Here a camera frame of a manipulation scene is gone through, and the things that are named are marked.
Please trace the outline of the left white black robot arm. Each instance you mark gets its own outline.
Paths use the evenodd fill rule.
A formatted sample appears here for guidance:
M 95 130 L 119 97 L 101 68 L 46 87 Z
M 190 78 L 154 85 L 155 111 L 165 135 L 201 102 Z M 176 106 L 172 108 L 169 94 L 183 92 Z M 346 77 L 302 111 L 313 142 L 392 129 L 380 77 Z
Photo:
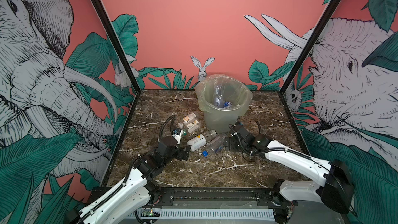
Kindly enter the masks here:
M 91 204 L 65 214 L 65 224 L 117 224 L 128 214 L 158 201 L 160 188 L 152 180 L 162 173 L 172 160 L 188 160 L 191 146 L 181 147 L 167 136 L 157 147 L 137 157 L 126 176 Z

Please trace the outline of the blue label bottle white cap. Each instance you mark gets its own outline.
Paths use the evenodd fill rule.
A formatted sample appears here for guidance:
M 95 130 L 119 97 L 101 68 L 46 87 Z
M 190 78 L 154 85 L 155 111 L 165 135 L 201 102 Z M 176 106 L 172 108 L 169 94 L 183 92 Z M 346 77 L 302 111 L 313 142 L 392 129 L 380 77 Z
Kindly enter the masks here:
M 225 102 L 224 102 L 224 104 L 223 104 L 223 109 L 229 110 L 229 109 L 233 109 L 233 108 L 234 108 L 234 105 L 233 105 L 232 102 L 228 102 L 228 101 L 225 101 Z

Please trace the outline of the clear bottle blue cap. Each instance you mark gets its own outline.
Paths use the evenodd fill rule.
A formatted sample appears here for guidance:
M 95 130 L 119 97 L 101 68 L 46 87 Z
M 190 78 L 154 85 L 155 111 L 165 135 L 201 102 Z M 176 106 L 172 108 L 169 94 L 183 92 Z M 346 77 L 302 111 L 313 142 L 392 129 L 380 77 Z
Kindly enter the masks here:
M 227 137 L 228 135 L 225 133 L 216 136 L 211 142 L 206 145 L 206 148 L 202 152 L 202 155 L 204 157 L 208 157 L 222 151 L 226 145 Z

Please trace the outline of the crushed clear bottle white cap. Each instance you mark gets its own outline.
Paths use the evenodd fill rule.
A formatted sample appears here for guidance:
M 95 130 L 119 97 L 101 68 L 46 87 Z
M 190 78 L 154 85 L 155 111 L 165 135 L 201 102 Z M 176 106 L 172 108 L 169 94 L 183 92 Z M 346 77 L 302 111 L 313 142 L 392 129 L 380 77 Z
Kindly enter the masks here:
M 223 86 L 216 85 L 214 91 L 214 106 L 217 108 L 223 108 L 224 100 L 222 94 L 223 94 Z

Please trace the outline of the green cap small bottle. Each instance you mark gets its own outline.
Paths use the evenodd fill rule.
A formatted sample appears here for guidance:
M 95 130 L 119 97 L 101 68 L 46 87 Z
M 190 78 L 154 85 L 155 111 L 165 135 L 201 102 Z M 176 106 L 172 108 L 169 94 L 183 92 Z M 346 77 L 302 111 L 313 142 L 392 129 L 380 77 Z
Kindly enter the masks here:
M 187 128 L 186 128 L 186 125 L 185 125 L 185 124 L 183 124 L 182 122 L 179 122 L 179 123 L 177 124 L 177 126 L 178 126 L 178 128 L 180 129 L 180 135 L 181 135 L 181 136 L 184 136 L 184 135 L 187 134 Z

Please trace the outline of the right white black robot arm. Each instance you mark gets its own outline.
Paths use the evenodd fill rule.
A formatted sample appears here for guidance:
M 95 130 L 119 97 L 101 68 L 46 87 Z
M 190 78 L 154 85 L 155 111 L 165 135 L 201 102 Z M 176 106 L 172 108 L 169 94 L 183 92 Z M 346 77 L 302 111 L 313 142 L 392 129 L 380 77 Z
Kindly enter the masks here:
M 254 136 L 239 121 L 230 124 L 229 129 L 243 153 L 279 163 L 308 178 L 307 181 L 276 183 L 274 193 L 283 200 L 319 202 L 340 214 L 353 210 L 354 184 L 348 166 L 342 161 L 312 157 L 262 132 Z

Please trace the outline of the beige label small bottle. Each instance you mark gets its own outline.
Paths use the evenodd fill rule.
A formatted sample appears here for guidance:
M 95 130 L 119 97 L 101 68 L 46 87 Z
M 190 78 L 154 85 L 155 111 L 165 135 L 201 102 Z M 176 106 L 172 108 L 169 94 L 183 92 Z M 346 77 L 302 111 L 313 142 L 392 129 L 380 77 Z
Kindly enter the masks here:
M 201 124 L 197 119 L 187 125 L 187 131 L 189 133 L 193 133 L 200 128 L 201 128 Z

